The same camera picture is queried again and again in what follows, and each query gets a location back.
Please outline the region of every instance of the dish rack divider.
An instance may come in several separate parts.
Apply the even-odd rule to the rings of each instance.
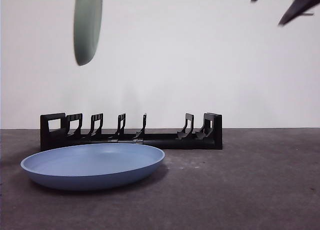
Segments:
[[[94,143],[135,143],[144,144],[160,149],[219,149],[222,143],[222,115],[204,113],[203,126],[199,130],[194,129],[194,115],[186,113],[184,127],[177,133],[147,133],[147,114],[143,115],[142,129],[136,134],[125,133],[126,114],[121,114],[117,119],[115,133],[103,133],[103,113],[91,116],[91,125],[88,133],[82,133],[83,114],[66,115],[65,113],[47,114],[40,116],[40,144],[41,151]],[[49,129],[49,121],[60,120],[60,128]],[[78,121],[77,129],[70,130],[70,123]],[[99,127],[95,129],[95,123],[99,121]]]

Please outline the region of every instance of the sage green plate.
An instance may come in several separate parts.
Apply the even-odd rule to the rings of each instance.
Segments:
[[[102,0],[75,0],[74,54],[80,66],[90,62],[96,53],[101,18]]]

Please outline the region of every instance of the blue plate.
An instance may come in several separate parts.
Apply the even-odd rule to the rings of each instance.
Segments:
[[[165,157],[155,147],[103,143],[69,146],[25,158],[21,167],[36,183],[61,190],[98,190],[138,181]]]

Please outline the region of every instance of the white backdrop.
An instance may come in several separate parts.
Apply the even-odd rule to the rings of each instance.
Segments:
[[[73,52],[75,0],[1,0],[1,128],[103,112],[104,128],[320,127],[320,14],[277,23],[292,0],[104,0],[94,59]]]

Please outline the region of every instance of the gray concrete floor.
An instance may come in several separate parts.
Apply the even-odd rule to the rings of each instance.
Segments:
[[[20,168],[38,130],[2,130],[1,229],[320,229],[320,129],[225,129],[223,142],[166,150],[135,184],[72,193]]]

